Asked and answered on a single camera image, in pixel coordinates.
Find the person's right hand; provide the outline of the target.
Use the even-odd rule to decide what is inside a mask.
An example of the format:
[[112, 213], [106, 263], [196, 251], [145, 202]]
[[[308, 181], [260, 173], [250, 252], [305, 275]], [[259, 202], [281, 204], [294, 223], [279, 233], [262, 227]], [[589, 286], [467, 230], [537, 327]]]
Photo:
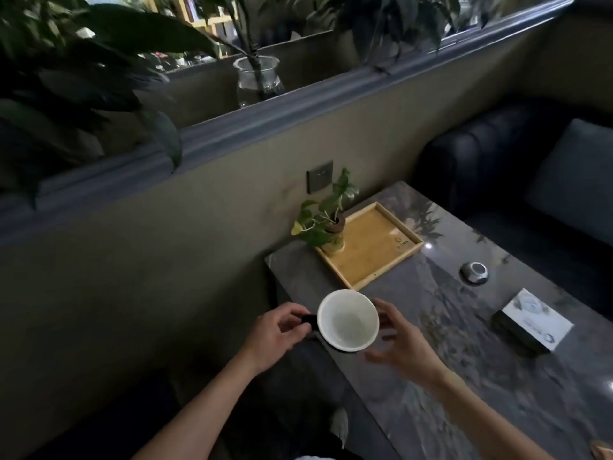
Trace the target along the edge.
[[448, 368], [432, 349], [419, 328], [405, 318], [405, 326], [382, 336], [389, 346], [366, 349], [365, 359], [394, 368], [404, 379], [425, 389], [436, 389], [446, 382]]

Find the person's left hand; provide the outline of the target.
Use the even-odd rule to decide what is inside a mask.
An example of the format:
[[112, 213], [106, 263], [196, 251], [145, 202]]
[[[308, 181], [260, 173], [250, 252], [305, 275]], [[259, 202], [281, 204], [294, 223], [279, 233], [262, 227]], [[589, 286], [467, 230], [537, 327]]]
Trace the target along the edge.
[[309, 310], [303, 305], [285, 302], [256, 319], [237, 355], [251, 378], [270, 369], [302, 342], [285, 342], [285, 332], [302, 323], [302, 317], [308, 314]]

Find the black mug with white inside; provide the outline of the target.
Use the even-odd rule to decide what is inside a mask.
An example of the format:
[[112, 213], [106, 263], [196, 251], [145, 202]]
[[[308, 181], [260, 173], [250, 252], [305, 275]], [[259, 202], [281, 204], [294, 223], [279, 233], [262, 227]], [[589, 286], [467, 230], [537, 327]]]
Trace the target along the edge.
[[331, 347], [342, 353], [358, 353], [370, 347], [379, 334], [379, 314], [364, 294], [342, 289], [327, 294], [315, 314], [303, 315]]

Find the person's left forearm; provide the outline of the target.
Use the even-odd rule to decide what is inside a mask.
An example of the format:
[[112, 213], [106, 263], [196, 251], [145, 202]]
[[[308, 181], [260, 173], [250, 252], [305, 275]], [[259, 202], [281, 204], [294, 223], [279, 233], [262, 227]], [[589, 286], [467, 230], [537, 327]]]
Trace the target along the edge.
[[249, 354], [236, 355], [131, 460], [207, 460], [240, 396], [257, 374]]

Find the round silver ashtray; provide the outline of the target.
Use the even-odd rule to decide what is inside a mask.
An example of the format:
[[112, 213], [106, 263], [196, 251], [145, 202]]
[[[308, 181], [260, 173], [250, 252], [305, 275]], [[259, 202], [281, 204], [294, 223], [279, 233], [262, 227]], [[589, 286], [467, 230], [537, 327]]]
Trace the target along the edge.
[[487, 267], [480, 262], [466, 262], [461, 265], [459, 274], [467, 284], [480, 286], [487, 283], [489, 273]]

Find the small green plant in vase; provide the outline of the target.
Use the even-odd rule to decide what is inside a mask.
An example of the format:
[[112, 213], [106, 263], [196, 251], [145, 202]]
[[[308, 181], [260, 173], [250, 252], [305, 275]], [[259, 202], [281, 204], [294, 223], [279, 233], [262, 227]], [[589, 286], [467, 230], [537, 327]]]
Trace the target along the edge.
[[320, 248], [326, 255], [340, 253], [345, 246], [344, 209], [359, 194], [350, 180], [350, 171], [342, 168], [340, 176], [332, 184], [332, 192], [320, 202], [305, 200], [300, 207], [291, 235], [311, 247]]

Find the white and black box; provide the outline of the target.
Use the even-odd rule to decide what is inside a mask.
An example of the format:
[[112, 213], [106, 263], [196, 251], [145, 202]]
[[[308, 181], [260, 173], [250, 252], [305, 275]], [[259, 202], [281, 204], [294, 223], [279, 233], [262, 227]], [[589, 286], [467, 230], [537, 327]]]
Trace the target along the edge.
[[537, 355], [554, 352], [574, 328], [570, 320], [525, 288], [494, 313], [492, 322]]

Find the black leather sofa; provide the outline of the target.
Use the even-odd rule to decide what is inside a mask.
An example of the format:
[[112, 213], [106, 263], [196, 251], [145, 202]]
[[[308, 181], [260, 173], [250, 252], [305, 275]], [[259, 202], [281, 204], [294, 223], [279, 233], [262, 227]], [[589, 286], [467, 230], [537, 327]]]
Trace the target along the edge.
[[552, 100], [504, 102], [428, 143], [411, 186], [613, 322], [613, 247], [531, 208], [523, 195], [572, 118]]

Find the grey cushion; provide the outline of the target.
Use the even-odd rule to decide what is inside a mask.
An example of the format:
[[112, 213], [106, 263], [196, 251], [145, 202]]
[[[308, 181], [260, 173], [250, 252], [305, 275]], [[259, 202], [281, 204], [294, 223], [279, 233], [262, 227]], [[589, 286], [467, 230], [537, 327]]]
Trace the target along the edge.
[[524, 200], [613, 248], [613, 129], [572, 120], [540, 164]]

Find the clear glass vase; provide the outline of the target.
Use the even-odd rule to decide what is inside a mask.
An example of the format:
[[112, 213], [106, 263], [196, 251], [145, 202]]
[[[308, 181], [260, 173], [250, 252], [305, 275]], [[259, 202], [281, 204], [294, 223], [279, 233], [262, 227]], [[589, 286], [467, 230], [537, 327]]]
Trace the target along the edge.
[[280, 60], [275, 56], [258, 56], [259, 68], [254, 69], [243, 56], [233, 63], [237, 73], [237, 102], [245, 108], [283, 95], [286, 90], [278, 74]]

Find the leafy plant with hanging leaves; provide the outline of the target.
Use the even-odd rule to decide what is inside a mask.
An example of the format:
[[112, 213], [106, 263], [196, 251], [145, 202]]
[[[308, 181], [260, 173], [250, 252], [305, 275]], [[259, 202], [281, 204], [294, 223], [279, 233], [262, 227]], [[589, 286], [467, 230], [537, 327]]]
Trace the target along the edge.
[[360, 63], [388, 73], [406, 51], [438, 53], [454, 33], [459, 0], [313, 0], [307, 21], [338, 34], [348, 32]]

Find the tall plant stem in vase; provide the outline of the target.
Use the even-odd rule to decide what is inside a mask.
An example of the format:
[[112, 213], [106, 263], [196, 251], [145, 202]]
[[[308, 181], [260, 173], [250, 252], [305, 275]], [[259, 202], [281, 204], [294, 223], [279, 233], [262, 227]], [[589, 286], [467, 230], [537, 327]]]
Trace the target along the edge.
[[204, 10], [212, 14], [214, 8], [224, 8], [228, 11], [238, 37], [238, 46], [232, 49], [249, 58], [254, 69], [259, 68], [257, 43], [251, 31], [251, 17], [246, 0], [202, 0]]

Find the yellow wooden shelf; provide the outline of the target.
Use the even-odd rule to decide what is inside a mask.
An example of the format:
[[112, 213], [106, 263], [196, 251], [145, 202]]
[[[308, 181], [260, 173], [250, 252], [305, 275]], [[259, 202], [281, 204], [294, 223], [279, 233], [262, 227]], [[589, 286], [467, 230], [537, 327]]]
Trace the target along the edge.
[[201, 32], [232, 43], [238, 39], [232, 16], [238, 16], [236, 1], [231, 7], [211, 4], [210, 0], [138, 0], [146, 10], [160, 13], [190, 24]]

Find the large dark leafy plant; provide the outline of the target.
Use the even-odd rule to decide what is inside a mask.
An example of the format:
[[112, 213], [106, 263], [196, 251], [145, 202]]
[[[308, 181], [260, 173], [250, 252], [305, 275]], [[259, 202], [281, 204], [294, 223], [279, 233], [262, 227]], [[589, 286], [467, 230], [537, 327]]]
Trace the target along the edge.
[[118, 3], [0, 0], [0, 194], [36, 209], [43, 180], [104, 157], [107, 114], [135, 116], [177, 170], [177, 126], [137, 95], [168, 81], [145, 56], [218, 58], [177, 18]]

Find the grey wall socket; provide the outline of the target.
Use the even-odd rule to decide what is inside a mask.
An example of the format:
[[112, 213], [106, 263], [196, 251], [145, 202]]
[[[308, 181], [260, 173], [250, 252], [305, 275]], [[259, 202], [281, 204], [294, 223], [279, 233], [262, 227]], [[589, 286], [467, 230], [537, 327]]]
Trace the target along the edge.
[[314, 194], [332, 184], [333, 160], [306, 171], [307, 193]]

